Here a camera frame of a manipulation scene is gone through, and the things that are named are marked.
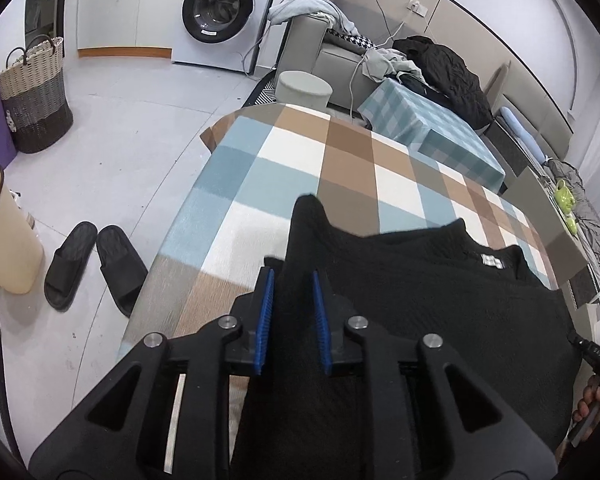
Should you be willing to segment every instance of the green object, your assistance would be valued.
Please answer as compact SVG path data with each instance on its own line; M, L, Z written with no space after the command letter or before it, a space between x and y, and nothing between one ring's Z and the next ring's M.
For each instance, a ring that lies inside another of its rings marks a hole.
M576 205L576 199L573 197L571 193L571 189L567 187L567 183L561 178L557 183L557 188L554 191L554 198L560 208L565 215L571 213L573 206Z
M573 236L578 234L578 227L576 225L575 216L569 213L567 216L565 216L564 221L567 224L567 227Z

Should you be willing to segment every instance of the metal bolt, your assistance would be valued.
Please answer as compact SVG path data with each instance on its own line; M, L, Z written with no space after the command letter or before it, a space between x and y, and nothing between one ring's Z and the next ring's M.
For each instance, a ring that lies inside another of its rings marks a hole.
M429 348L440 348L442 346L442 338L438 334L427 334L422 338L422 342Z
M347 323L353 330L362 330L369 326L369 322L364 316L352 316L347 320Z
M235 328L238 326L238 320L235 316L222 316L218 319L218 326L220 328L224 328L225 330L229 330L230 328Z
M157 332L151 332L150 334L144 336L142 342L144 342L144 345L148 346L149 348L155 348L161 345L162 334L158 334Z

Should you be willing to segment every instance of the handle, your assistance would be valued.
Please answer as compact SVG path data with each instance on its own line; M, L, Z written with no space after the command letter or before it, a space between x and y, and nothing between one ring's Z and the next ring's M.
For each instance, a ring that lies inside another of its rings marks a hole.
M14 48L7 56L7 63L5 63L5 68L9 68L9 58L11 57L11 54L13 54L16 50L21 50L24 53L24 64L27 64L27 51L24 50L21 46L17 46L16 48Z
M596 416L598 415L599 411L600 403L597 400L594 400L589 406L589 415L587 415L587 418L584 418L578 424L576 424L567 436L568 441L571 442L573 447L578 447L582 437L591 427L593 421L596 420Z
M52 49L52 54L56 53L56 46L54 44L54 40L52 40L48 35L46 34L40 34L38 36L36 36L35 38L33 38L33 40L29 41L29 44L27 45L27 52L29 51L29 49L31 48L31 46L35 43L36 40L39 40L40 38L45 38L50 44L51 44L51 49Z

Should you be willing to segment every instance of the white cabinet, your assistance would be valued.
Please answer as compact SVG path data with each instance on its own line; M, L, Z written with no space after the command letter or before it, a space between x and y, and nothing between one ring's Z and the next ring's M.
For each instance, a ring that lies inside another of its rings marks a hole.
M140 0L78 0L78 48L135 46Z
M173 31L182 20L183 0L140 0L137 46L171 48Z

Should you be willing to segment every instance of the slipper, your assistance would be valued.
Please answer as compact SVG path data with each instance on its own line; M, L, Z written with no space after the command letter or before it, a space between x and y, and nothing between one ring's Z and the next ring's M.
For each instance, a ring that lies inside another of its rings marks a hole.
M54 309L71 306L97 236L95 225L80 222L56 250L45 278L45 298Z
M140 255L117 225L105 227L96 241L98 255L109 291L120 312L131 316L148 272Z

